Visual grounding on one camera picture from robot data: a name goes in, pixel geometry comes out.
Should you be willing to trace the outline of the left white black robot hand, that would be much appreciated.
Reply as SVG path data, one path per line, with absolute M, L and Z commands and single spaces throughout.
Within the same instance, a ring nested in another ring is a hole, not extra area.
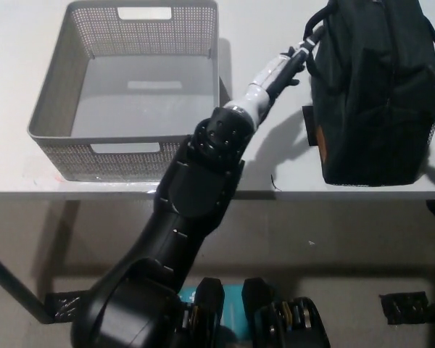
M 291 85 L 294 76 L 312 55 L 324 32 L 324 27 L 320 26 L 297 47 L 291 47 L 289 52 L 279 54 L 257 74 L 251 84 L 264 90 L 270 100 L 277 99 L 282 91 Z

